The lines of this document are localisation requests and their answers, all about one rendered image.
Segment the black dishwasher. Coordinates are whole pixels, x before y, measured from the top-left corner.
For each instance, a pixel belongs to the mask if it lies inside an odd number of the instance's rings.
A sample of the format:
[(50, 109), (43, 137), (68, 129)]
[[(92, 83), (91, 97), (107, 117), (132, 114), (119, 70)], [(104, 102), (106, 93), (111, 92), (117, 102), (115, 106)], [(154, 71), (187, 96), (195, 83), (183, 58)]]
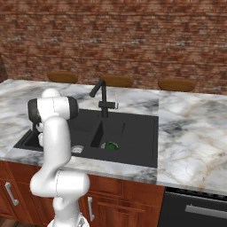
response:
[(167, 187), (158, 227), (227, 227), (227, 196)]

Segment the brown wooden stool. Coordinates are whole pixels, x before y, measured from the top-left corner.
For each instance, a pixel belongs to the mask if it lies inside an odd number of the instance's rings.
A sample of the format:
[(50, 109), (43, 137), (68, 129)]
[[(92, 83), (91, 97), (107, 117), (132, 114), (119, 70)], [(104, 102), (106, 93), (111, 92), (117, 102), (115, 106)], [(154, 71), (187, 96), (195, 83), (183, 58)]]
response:
[(47, 74), (52, 82), (77, 83), (78, 75), (66, 71), (52, 71)]
[(160, 79), (158, 85), (161, 90), (190, 92), (194, 90), (196, 82), (180, 79)]
[(129, 88), (133, 85), (133, 78), (120, 75), (104, 75), (100, 77), (107, 86)]

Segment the wooden false drawer front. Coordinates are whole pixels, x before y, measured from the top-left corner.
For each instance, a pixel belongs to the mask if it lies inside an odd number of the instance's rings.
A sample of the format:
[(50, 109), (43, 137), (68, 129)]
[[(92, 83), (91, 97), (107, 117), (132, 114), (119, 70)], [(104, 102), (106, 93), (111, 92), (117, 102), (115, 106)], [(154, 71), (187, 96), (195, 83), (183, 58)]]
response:
[(141, 200), (142, 198), (152, 200), (154, 196), (160, 197), (163, 191), (164, 187), (156, 184), (90, 175), (90, 192), (105, 194), (110, 197), (126, 200)]

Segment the black sink tap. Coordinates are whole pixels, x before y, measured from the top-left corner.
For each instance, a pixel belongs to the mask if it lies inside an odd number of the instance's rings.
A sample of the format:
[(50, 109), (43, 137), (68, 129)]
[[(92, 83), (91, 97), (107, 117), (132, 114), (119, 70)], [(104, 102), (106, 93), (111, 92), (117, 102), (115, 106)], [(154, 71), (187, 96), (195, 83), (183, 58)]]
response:
[(115, 109), (115, 102), (108, 102), (106, 99), (106, 82), (104, 80), (99, 80), (98, 83), (94, 86), (94, 88), (90, 92), (90, 96), (94, 98), (98, 92), (98, 90), (102, 90), (102, 100), (98, 102), (98, 106), (101, 108), (101, 114), (103, 118), (108, 117), (108, 110)]

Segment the black double basin sink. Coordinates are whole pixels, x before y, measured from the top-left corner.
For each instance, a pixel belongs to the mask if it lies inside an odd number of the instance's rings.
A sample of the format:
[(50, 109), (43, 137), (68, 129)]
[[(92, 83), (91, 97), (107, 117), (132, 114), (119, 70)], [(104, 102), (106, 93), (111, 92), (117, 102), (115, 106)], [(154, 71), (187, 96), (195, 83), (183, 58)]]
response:
[[(81, 109), (67, 121), (72, 150), (79, 146), (80, 158), (106, 160), (123, 164), (155, 168), (158, 165), (157, 116), (109, 113), (103, 118), (100, 111)], [(114, 142), (117, 150), (105, 149), (106, 142)], [(15, 145), (18, 149), (43, 153), (38, 131), (29, 130)]]

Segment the wooden cupboard door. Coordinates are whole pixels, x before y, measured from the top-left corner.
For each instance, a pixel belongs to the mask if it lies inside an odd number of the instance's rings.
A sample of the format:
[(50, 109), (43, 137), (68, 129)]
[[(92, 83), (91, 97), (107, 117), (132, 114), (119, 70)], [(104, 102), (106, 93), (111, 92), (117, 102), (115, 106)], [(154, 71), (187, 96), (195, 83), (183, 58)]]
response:
[[(95, 216), (90, 221), (88, 197), (92, 197), (92, 212)], [(158, 227), (160, 208), (126, 200), (88, 194), (80, 198), (83, 215), (90, 227)]]
[[(6, 182), (11, 183), (13, 197), (19, 201), (16, 207), (12, 204), (12, 200), (4, 187)], [(30, 205), (25, 202), (16, 182), (5, 168), (0, 168), (0, 217), (41, 227), (45, 227), (49, 223), (41, 219), (41, 214), (34, 202)]]

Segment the green round item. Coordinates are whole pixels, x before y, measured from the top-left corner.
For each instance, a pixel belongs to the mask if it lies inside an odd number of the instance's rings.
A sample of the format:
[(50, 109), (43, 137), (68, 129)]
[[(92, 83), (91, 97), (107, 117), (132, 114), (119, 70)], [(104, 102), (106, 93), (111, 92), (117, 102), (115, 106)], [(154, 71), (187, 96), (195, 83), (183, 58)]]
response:
[(118, 145), (114, 142), (106, 142), (105, 149), (117, 150)]

